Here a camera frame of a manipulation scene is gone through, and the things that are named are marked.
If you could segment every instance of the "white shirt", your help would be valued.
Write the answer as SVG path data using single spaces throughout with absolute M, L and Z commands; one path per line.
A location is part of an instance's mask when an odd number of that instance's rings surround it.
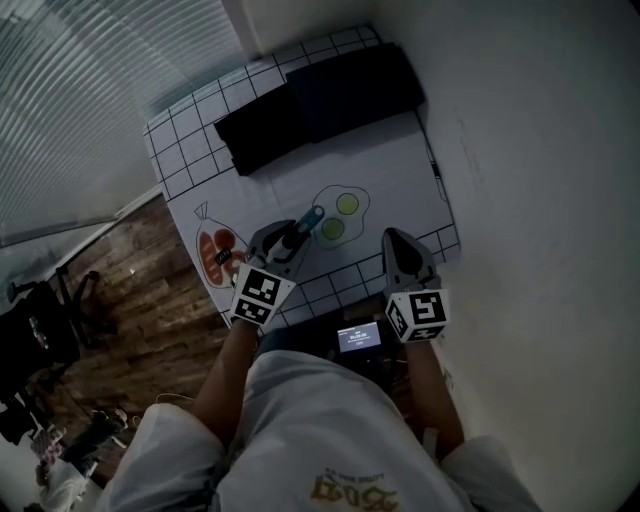
M 45 512 L 67 512 L 87 480 L 68 462 L 57 459 L 48 476 L 48 489 L 43 490 L 40 502 Z
M 150 407 L 97 510 L 539 510 L 495 441 L 467 442 L 439 468 L 380 388 L 308 354 L 258 358 L 238 438 L 225 472 L 195 417 Z

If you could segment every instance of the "green circle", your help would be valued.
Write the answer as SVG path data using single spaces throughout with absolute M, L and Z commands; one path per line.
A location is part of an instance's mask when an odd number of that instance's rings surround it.
M 322 224 L 322 234 L 327 240 L 337 240 L 344 233 L 344 224 L 338 219 L 327 219 Z
M 353 215 L 360 206 L 360 201 L 353 194 L 342 194 L 336 201 L 336 206 L 342 215 Z

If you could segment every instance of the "small screen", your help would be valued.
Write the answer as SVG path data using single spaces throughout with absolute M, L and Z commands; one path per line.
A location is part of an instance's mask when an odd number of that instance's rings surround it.
M 378 324 L 371 322 L 370 324 L 341 329 L 338 331 L 338 341 L 340 342 L 340 352 L 343 353 L 380 345 Z

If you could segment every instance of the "wooden floor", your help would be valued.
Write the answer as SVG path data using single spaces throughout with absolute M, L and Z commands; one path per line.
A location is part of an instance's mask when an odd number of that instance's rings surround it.
M 117 335 L 92 335 L 99 345 L 82 349 L 76 362 L 46 395 L 54 423 L 72 439 L 88 423 L 92 409 L 124 407 L 142 416 L 161 393 L 195 396 L 228 332 L 204 288 L 162 197 L 147 203 L 69 264 L 71 293 L 89 270 L 100 281 L 85 292 L 83 310 L 117 325 Z M 394 388 L 405 417 L 412 402 L 406 380 Z M 189 401 L 160 397 L 186 406 Z M 129 443 L 135 428 L 121 439 Z M 94 480 L 111 478 L 124 450 L 110 443 Z

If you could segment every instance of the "chair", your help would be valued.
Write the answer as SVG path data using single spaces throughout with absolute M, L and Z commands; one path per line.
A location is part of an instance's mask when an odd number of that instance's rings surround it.
M 73 299 L 63 278 L 66 269 L 56 269 L 56 273 L 64 305 L 45 281 L 22 286 L 12 283 L 10 287 L 9 299 L 14 300 L 18 293 L 31 291 L 11 311 L 0 316 L 0 332 L 3 333 L 0 341 L 0 401 L 13 397 L 38 370 L 61 364 L 62 367 L 51 371 L 48 379 L 40 381 L 46 390 L 51 390 L 53 384 L 80 358 L 78 341 L 86 347 L 92 346 L 81 323 L 103 332 L 116 332 L 115 326 L 100 324 L 80 310 L 87 281 L 97 280 L 97 272 L 84 276 Z

